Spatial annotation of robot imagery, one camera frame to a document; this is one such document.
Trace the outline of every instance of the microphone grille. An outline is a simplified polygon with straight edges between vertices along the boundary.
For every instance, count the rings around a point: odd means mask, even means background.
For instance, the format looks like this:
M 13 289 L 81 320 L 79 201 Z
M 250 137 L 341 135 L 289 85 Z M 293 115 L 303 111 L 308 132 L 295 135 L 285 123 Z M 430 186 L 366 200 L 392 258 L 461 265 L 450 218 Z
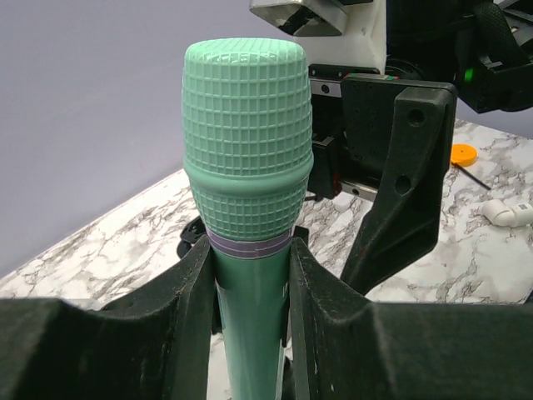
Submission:
M 289 229 L 312 167 L 306 54 L 293 42 L 191 45 L 182 84 L 184 167 L 202 218 L 231 239 Z
M 188 162 L 235 176 L 277 173 L 309 157 L 311 89 L 293 42 L 199 42 L 185 56 L 182 118 Z

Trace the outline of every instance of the microphone handle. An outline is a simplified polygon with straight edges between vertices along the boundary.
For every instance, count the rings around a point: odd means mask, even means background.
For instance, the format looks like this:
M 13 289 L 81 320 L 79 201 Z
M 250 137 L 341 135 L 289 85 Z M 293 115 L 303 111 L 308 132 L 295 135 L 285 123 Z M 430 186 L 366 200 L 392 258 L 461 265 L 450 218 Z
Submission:
M 291 234 L 268 241 L 272 255 L 237 258 L 209 232 L 233 400 L 281 399 Z

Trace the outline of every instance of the purple band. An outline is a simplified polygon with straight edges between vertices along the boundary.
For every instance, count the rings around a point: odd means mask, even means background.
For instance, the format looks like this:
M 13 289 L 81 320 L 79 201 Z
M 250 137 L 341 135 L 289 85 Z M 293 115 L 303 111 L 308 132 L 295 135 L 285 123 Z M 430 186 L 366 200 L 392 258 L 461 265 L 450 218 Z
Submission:
M 291 242 L 294 228 L 289 229 L 280 236 L 259 242 L 239 242 L 236 240 L 225 239 L 218 236 L 209 228 L 207 236 L 209 243 L 218 251 L 235 258 L 244 258 L 255 260 L 264 258 L 280 252 L 286 245 Z

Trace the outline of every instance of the white connector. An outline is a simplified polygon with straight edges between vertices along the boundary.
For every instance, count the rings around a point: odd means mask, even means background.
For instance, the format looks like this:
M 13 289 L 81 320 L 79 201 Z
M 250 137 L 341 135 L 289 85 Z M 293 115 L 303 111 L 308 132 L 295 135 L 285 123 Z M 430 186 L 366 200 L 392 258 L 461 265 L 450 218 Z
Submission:
M 522 203 L 506 206 L 501 200 L 490 200 L 483 204 L 483 215 L 498 227 L 523 227 L 533 223 L 533 206 Z

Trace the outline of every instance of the screw hole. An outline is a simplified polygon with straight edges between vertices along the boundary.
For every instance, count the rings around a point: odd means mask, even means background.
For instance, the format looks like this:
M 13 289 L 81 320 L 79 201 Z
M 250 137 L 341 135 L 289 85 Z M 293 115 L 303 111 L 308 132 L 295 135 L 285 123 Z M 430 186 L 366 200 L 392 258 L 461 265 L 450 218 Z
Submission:
M 396 180 L 396 193 L 400 195 L 407 194 L 411 190 L 411 180 L 406 175 L 400 175 Z
M 409 123 L 413 127 L 419 127 L 426 120 L 426 116 L 424 115 L 424 113 L 421 110 L 417 109 L 410 110 L 409 114 L 407 115 L 407 118 L 409 119 Z

